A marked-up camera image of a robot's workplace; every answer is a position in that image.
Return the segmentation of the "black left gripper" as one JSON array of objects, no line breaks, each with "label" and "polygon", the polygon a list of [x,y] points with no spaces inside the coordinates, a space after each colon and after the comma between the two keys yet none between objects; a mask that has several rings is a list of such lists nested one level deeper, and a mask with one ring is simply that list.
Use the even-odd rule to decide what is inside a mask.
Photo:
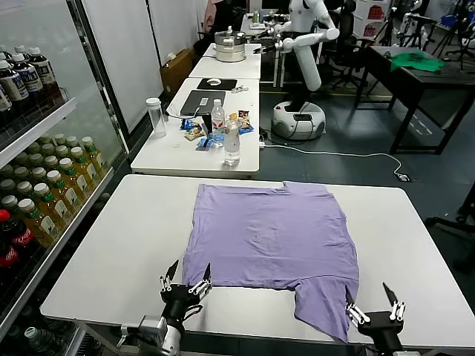
[{"label": "black left gripper", "polygon": [[166,273],[160,276],[160,295],[165,303],[161,316],[171,326],[182,326],[185,320],[199,313],[203,308],[199,296],[206,296],[212,289],[210,263],[206,267],[202,280],[192,287],[173,284],[178,265],[179,260],[175,260]]}]

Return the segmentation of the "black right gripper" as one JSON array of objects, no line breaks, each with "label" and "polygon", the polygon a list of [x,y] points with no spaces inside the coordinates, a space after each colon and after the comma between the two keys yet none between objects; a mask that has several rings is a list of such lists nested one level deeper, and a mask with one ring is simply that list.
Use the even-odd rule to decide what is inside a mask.
[{"label": "black right gripper", "polygon": [[356,305],[350,290],[345,287],[345,310],[350,322],[358,327],[358,332],[373,340],[375,346],[400,346],[398,334],[404,326],[406,304],[400,301],[386,283],[382,283],[391,305],[389,311],[376,311],[367,315]]}]

